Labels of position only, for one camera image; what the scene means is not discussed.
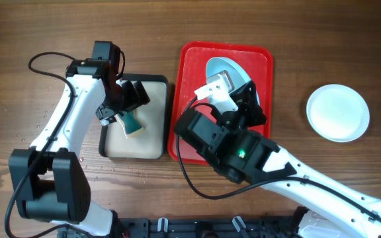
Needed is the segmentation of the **green and yellow sponge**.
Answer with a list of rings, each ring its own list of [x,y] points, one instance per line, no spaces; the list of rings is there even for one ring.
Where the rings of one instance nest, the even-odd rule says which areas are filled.
[[[126,138],[137,137],[144,131],[134,112],[122,112],[115,114],[114,117],[122,125]]]

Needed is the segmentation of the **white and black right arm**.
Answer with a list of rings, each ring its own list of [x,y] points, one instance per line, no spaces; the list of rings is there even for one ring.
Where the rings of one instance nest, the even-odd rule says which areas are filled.
[[[250,81],[229,91],[223,83],[195,90],[174,133],[226,179],[248,185],[222,195],[261,187],[323,216],[351,237],[381,237],[381,200],[357,192],[305,165],[253,126],[267,117]]]

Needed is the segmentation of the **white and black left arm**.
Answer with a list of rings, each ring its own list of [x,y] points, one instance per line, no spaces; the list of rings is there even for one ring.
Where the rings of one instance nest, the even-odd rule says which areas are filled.
[[[26,149],[9,157],[13,195],[5,215],[51,222],[61,235],[128,237],[115,211],[91,199],[79,152],[93,117],[107,126],[118,122],[127,137],[143,126],[134,110],[149,102],[140,82],[123,80],[124,52],[96,41],[90,58],[72,59],[62,81],[65,91],[46,127]]]

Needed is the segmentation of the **white plate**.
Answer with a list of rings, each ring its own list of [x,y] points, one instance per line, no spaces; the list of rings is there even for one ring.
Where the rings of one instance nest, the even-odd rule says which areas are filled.
[[[354,89],[339,84],[316,89],[308,98],[306,116],[316,133],[337,143],[359,139],[370,124],[366,101]]]

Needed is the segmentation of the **small light blue plate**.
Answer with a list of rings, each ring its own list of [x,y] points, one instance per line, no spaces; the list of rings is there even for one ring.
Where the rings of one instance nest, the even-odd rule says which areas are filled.
[[[244,86],[244,84],[251,81],[246,71],[230,58],[215,57],[209,59],[206,64],[207,78],[224,70],[228,72],[234,85],[234,89],[231,91],[230,96],[233,92]]]

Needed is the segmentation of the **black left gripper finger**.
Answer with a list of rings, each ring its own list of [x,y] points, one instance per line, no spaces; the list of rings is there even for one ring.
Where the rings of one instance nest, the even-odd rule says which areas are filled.
[[[140,96],[134,84],[131,81],[125,81],[121,87],[123,96],[120,110],[123,112],[130,112],[139,107]]]
[[[148,104],[150,102],[150,98],[142,84],[141,81],[136,81],[134,83],[134,88],[138,94],[138,101],[137,101],[137,105],[138,106],[141,106],[141,105],[144,105],[144,104]]]

